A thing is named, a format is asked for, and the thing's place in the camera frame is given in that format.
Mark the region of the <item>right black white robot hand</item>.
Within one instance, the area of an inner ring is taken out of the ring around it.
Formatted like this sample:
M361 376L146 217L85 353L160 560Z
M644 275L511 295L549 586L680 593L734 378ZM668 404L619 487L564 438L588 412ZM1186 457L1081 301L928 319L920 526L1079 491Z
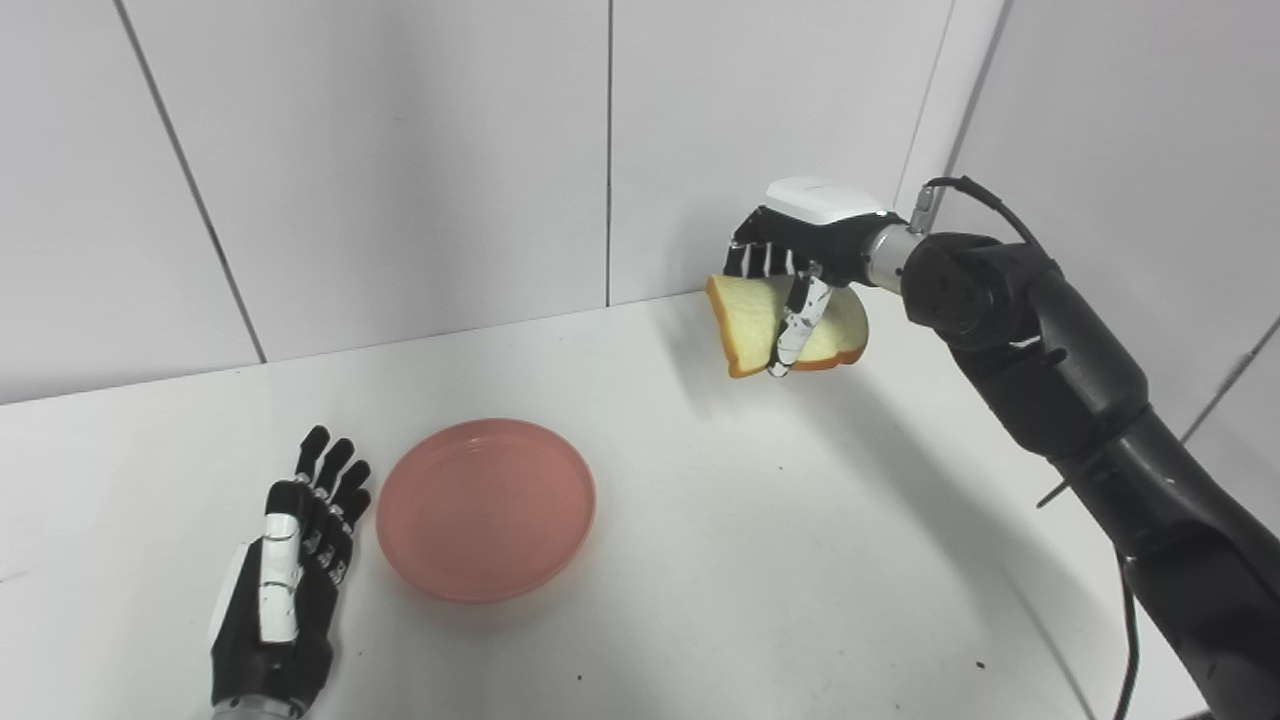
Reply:
M814 176L778 179L733 232L723 273L745 279L786 275L792 283L774 327L764 372L783 377L801 365L836 290L873 286L874 245L906 222L872 195Z

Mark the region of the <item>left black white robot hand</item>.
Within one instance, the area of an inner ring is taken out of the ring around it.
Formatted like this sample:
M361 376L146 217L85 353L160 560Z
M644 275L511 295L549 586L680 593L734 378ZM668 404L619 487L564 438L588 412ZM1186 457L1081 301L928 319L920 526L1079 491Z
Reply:
M212 717L302 719L315 705L370 475L351 439L316 425L293 474L270 486L262 530L233 562L215 614Z

